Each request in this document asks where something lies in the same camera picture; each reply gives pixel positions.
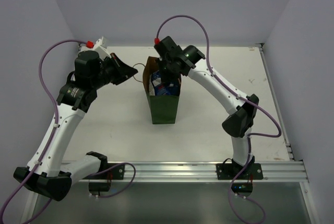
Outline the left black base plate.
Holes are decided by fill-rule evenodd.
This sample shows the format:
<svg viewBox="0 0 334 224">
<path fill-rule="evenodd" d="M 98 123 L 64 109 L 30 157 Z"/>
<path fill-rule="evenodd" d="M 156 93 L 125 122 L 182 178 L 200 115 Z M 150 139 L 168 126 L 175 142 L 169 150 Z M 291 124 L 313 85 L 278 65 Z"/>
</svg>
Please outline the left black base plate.
<svg viewBox="0 0 334 224">
<path fill-rule="evenodd" d="M 111 189 L 111 183 L 113 180 L 122 180 L 124 177 L 125 165 L 121 164 L 116 168 L 113 168 L 107 172 L 90 175 L 87 179 L 90 180 L 103 180 L 103 182 L 89 182 L 88 190 L 91 194 L 102 194 L 107 193 Z"/>
</svg>

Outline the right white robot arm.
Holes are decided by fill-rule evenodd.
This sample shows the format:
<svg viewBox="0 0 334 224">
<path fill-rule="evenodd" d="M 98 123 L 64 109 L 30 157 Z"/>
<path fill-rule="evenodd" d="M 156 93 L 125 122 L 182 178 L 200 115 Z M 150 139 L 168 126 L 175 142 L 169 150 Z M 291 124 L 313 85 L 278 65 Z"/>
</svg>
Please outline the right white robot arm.
<svg viewBox="0 0 334 224">
<path fill-rule="evenodd" d="M 232 163 L 240 171 L 253 158 L 249 151 L 246 135 L 251 132 L 257 109 L 241 100 L 249 99 L 258 104 L 258 97 L 245 93 L 233 95 L 224 88 L 209 70 L 205 55 L 198 48 L 189 45 L 182 49 L 169 36 L 154 40 L 154 49 L 159 55 L 156 61 L 163 82 L 171 82 L 187 76 L 203 86 L 227 111 L 229 116 L 222 123 L 225 132 L 231 136 L 233 157 Z"/>
</svg>

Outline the green paper bag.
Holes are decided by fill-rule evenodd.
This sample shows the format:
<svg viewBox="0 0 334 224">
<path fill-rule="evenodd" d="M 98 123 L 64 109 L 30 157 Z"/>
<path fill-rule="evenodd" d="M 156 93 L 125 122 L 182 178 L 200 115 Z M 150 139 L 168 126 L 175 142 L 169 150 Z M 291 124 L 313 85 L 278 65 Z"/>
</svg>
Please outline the green paper bag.
<svg viewBox="0 0 334 224">
<path fill-rule="evenodd" d="M 149 56 L 146 64 L 143 64 L 145 67 L 142 73 L 142 84 L 149 105 L 151 121 L 153 125 L 175 124 L 181 93 L 181 79 L 177 80 L 176 95 L 151 95 L 149 92 L 150 78 L 154 72 L 159 70 L 156 60 L 158 60 L 157 57 Z"/>
</svg>

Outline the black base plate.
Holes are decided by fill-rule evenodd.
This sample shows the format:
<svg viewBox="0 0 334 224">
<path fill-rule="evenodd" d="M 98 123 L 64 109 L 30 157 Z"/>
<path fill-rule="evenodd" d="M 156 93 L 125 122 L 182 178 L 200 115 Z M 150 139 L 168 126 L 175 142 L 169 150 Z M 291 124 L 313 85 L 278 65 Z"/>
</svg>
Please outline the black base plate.
<svg viewBox="0 0 334 224">
<path fill-rule="evenodd" d="M 111 189 L 111 183 L 113 180 L 122 180 L 124 177 L 125 165 L 121 164 L 116 168 L 113 168 L 107 172 L 90 175 L 87 179 L 90 180 L 103 180 L 103 182 L 89 182 L 88 190 L 91 194 L 102 194 L 107 193 Z"/>
<path fill-rule="evenodd" d="M 227 158 L 222 163 L 216 164 L 216 173 L 218 180 L 233 180 L 243 167 Z M 246 169 L 234 180 L 231 189 L 234 194 L 248 197 L 253 192 L 253 181 L 263 180 L 263 172 L 260 163 L 251 158 Z"/>
</svg>

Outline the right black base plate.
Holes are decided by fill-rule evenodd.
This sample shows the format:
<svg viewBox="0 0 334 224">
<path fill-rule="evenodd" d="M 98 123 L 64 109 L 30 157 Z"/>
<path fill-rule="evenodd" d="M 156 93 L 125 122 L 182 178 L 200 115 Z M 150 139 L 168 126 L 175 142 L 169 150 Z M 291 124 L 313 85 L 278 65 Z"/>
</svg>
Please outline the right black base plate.
<svg viewBox="0 0 334 224">
<path fill-rule="evenodd" d="M 222 163 L 216 164 L 216 173 L 218 180 L 233 180 L 243 167 L 227 158 Z M 253 181 L 263 180 L 263 172 L 260 163 L 251 158 L 246 169 L 234 180 L 231 189 L 234 194 L 248 197 L 253 192 Z"/>
</svg>

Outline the aluminium mounting rail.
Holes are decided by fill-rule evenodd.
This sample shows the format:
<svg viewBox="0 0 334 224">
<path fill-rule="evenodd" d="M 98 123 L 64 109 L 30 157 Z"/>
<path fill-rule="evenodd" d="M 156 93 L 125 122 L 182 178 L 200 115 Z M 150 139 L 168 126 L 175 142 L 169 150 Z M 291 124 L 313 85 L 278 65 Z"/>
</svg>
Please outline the aluminium mounting rail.
<svg viewBox="0 0 334 224">
<path fill-rule="evenodd" d="M 228 183 L 218 161 L 209 162 L 132 162 L 135 183 Z M 253 166 L 243 182 L 308 182 L 301 161 L 261 161 Z"/>
</svg>

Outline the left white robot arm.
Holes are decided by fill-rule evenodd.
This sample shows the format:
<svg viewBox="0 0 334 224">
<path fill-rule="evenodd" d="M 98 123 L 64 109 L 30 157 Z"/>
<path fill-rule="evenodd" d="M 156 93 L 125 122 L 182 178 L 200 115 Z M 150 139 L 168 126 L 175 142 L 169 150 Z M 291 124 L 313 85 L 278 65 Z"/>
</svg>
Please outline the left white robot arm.
<svg viewBox="0 0 334 224">
<path fill-rule="evenodd" d="M 97 98 L 98 89 L 119 85 L 137 73 L 114 53 L 101 58 L 96 51 L 80 52 L 74 71 L 59 91 L 54 120 L 40 147 L 25 167 L 15 169 L 14 178 L 30 191 L 61 201 L 78 181 L 105 173 L 108 158 L 103 154 L 90 151 L 66 166 L 63 157 L 77 126 Z"/>
</svg>

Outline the blue snack packet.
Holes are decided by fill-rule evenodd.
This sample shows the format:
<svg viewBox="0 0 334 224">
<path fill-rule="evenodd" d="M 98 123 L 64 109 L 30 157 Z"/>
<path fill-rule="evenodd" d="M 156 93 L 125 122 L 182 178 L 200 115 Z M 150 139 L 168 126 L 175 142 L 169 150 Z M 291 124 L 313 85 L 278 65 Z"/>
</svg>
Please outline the blue snack packet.
<svg viewBox="0 0 334 224">
<path fill-rule="evenodd" d="M 179 96 L 181 85 L 178 80 L 162 82 L 159 71 L 152 73 L 149 77 L 148 92 L 150 96 Z"/>
</svg>

